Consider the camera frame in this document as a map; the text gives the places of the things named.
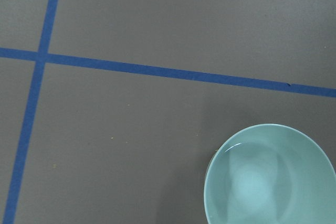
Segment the mint green ceramic bowl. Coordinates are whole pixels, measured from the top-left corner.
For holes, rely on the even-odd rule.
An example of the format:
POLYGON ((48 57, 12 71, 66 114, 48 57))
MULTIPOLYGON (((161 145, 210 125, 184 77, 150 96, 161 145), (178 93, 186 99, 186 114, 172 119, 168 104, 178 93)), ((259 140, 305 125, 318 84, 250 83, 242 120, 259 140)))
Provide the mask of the mint green ceramic bowl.
POLYGON ((335 223, 335 171, 302 132, 254 125, 213 155, 204 209, 208 223, 335 223))

